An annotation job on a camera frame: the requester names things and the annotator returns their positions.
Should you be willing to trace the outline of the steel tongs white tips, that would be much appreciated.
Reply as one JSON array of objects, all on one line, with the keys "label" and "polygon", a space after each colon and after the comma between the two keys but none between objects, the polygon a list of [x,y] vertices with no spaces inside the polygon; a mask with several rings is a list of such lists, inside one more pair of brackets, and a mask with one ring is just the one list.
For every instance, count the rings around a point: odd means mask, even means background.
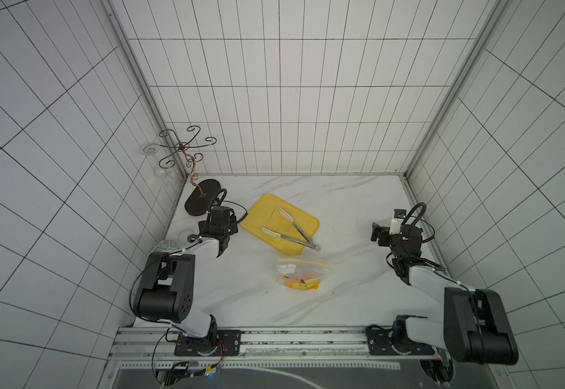
[{"label": "steel tongs white tips", "polygon": [[280,238],[280,239],[283,239],[285,241],[292,242],[292,243],[295,243],[295,244],[303,246],[303,247],[307,247],[307,248],[314,250],[314,251],[320,251],[321,250],[321,246],[316,244],[315,241],[313,241],[313,239],[310,238],[308,236],[308,234],[305,233],[302,230],[302,228],[300,228],[299,225],[297,225],[297,223],[295,223],[294,218],[292,217],[292,215],[287,210],[285,210],[282,207],[279,207],[278,212],[279,212],[279,215],[281,215],[281,217],[284,218],[288,222],[288,224],[290,225],[290,228],[287,231],[285,231],[284,233],[281,233],[279,231],[275,231],[275,230],[272,230],[268,227],[263,226],[263,227],[261,227],[261,231],[264,234],[266,234],[266,235],[268,235],[272,238]]}]

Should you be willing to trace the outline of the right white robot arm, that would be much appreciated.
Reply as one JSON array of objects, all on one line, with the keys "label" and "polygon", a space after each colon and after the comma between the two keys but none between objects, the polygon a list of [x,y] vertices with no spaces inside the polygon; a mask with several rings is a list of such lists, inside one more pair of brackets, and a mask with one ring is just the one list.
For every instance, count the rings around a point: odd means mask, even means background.
[{"label": "right white robot arm", "polygon": [[387,264],[405,285],[414,287],[441,306],[436,319],[402,314],[388,329],[388,341],[398,353],[430,346],[447,352],[459,362],[513,366],[519,350],[498,293],[476,289],[446,275],[446,269],[422,255],[422,246],[433,241],[425,233],[426,204],[411,210],[394,210],[391,223],[372,225],[372,241],[387,247]]}]

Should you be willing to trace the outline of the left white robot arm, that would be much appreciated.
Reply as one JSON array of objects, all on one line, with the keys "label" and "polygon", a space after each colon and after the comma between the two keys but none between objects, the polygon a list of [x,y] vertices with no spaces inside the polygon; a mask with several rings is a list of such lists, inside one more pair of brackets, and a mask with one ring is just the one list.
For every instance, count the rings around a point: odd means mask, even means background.
[{"label": "left white robot arm", "polygon": [[132,286],[132,313],[148,323],[168,324],[185,339],[209,348],[218,343],[215,317],[193,308],[196,267],[216,259],[238,232],[235,210],[225,206],[227,190],[219,190],[199,222],[199,234],[185,248],[153,250]]}]

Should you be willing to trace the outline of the clear resealable zip bag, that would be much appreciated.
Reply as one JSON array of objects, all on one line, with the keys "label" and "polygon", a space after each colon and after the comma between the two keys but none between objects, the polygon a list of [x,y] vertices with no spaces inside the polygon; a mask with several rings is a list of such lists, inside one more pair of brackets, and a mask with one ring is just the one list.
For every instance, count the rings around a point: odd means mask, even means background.
[{"label": "clear resealable zip bag", "polygon": [[318,290],[333,269],[331,265],[297,258],[276,261],[278,282],[297,291]]}]

